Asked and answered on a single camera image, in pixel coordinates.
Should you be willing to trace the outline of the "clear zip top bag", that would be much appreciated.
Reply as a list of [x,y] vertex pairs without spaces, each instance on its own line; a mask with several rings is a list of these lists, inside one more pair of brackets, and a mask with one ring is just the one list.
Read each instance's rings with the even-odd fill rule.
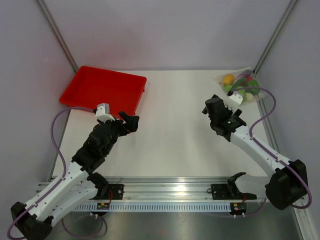
[[225,93],[224,89],[223,89],[223,83],[222,83],[222,79],[225,75],[227,74],[233,74],[234,77],[235,77],[235,81],[233,83],[232,86],[235,86],[235,87],[238,87],[238,86],[242,86],[243,89],[247,88],[247,87],[244,87],[243,84],[246,80],[251,80],[251,79],[255,79],[257,80],[258,84],[259,84],[259,87],[249,87],[249,88],[257,88],[257,89],[260,89],[260,92],[258,95],[252,95],[251,93],[249,92],[245,92],[246,93],[246,97],[243,98],[243,102],[240,106],[245,106],[245,105],[249,105],[251,103],[254,103],[254,102],[258,102],[259,100],[263,99],[267,93],[264,91],[264,90],[261,90],[261,88],[263,87],[262,84],[258,81],[258,78],[256,76],[256,74],[253,72],[253,74],[251,76],[249,76],[248,78],[241,78],[241,79],[236,79],[236,77],[242,73],[243,71],[245,70],[251,70],[253,72],[253,70],[250,68],[250,67],[247,67],[247,68],[242,68],[242,69],[238,69],[238,70],[232,70],[232,71],[227,71],[226,73],[224,74],[218,74],[218,75],[215,75],[213,77],[213,80],[219,85],[219,87],[222,89],[222,91],[224,92],[224,95],[226,96],[226,98],[228,98],[229,96]]

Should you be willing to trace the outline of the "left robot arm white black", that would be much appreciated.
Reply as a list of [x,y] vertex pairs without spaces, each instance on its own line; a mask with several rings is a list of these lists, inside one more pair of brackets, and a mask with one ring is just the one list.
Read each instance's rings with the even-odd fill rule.
[[12,240],[11,229],[16,227],[21,239],[44,240],[53,227],[81,203],[108,194],[108,181],[96,169],[105,161],[119,137],[138,130],[139,116],[123,111],[116,119],[110,114],[97,115],[93,127],[82,147],[69,164],[63,165],[61,176],[25,203],[16,202],[10,208],[12,223],[7,237]]

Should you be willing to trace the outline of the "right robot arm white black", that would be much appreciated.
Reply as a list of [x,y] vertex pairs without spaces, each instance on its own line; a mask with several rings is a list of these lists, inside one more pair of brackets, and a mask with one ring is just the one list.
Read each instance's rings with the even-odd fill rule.
[[233,199],[249,196],[267,198],[279,210],[284,210],[310,193],[306,165],[299,159],[292,161],[261,142],[240,118],[242,111],[232,111],[224,101],[213,95],[205,101],[203,114],[208,115],[210,127],[217,135],[239,147],[265,172],[252,176],[239,172],[226,182],[226,190]]

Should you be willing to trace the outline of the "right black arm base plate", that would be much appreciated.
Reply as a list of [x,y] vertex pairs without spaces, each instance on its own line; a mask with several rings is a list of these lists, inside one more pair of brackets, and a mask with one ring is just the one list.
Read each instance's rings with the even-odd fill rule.
[[210,186],[213,200],[256,200],[257,196],[252,193],[241,193],[238,190],[231,192],[226,183],[216,183]]

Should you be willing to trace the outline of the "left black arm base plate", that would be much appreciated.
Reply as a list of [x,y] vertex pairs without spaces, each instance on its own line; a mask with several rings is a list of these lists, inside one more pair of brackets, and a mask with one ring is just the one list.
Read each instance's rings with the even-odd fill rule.
[[102,188],[99,188],[97,195],[92,200],[122,200],[124,195],[124,184],[108,184]]

